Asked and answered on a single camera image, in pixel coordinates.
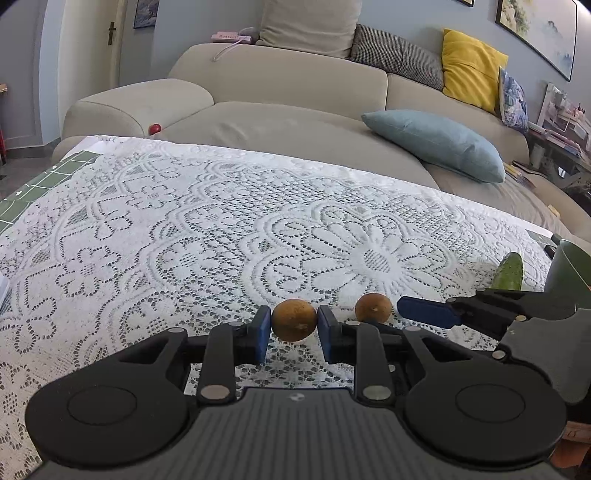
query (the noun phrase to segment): blue floral pillow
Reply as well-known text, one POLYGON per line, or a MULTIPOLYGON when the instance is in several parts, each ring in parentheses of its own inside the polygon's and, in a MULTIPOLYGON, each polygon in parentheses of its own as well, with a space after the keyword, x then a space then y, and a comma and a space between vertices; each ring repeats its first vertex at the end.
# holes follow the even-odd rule
POLYGON ((525 135, 529 128, 525 94, 519 83, 503 68, 499 74, 499 98, 503 123, 525 135))

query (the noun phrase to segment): houndstooth pillow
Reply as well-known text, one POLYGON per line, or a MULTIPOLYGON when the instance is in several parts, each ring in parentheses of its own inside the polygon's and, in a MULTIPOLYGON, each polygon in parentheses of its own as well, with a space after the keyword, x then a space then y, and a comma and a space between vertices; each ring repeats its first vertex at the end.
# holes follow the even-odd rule
POLYGON ((350 59, 443 90, 441 57, 397 35, 357 24, 350 59))

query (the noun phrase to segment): landscape painting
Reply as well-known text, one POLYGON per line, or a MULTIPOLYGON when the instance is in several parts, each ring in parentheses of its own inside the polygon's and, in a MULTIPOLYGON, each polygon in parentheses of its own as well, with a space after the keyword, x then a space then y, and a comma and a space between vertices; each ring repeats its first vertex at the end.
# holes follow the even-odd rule
POLYGON ((577 38, 574 0, 499 0, 496 22, 526 42, 570 81, 577 38))
POLYGON ((160 0, 138 0, 134 28, 153 27, 156 24, 160 0))

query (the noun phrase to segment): circular pad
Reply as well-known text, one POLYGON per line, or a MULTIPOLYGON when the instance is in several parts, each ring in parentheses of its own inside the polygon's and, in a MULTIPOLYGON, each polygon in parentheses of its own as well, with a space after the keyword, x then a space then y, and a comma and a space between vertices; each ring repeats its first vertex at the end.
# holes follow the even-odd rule
POLYGON ((101 362, 46 385, 25 423, 40 455, 93 469, 127 465, 169 445, 183 430, 183 393, 152 365, 101 362))
POLYGON ((446 458, 514 468, 552 451, 566 406, 529 368, 471 359, 430 365, 407 395, 405 417, 446 458))
POLYGON ((117 387, 90 387, 75 394, 68 411, 88 425, 111 425, 131 415, 137 399, 130 391, 117 387))

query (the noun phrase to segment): sofa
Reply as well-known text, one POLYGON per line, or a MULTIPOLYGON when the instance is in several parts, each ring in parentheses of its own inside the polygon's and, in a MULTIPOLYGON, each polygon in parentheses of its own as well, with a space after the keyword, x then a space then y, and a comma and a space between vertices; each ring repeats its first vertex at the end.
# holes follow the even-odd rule
POLYGON ((475 182, 432 164, 371 132, 361 115, 413 109, 446 116, 487 138, 506 163, 529 164, 525 137, 484 110, 401 76, 299 51, 241 44, 189 48, 169 77, 98 93, 67 112, 56 159, 84 136, 149 137, 263 151, 371 171, 443 190, 591 242, 591 218, 539 175, 532 192, 507 176, 475 182), (547 207, 560 212, 560 219, 547 207))

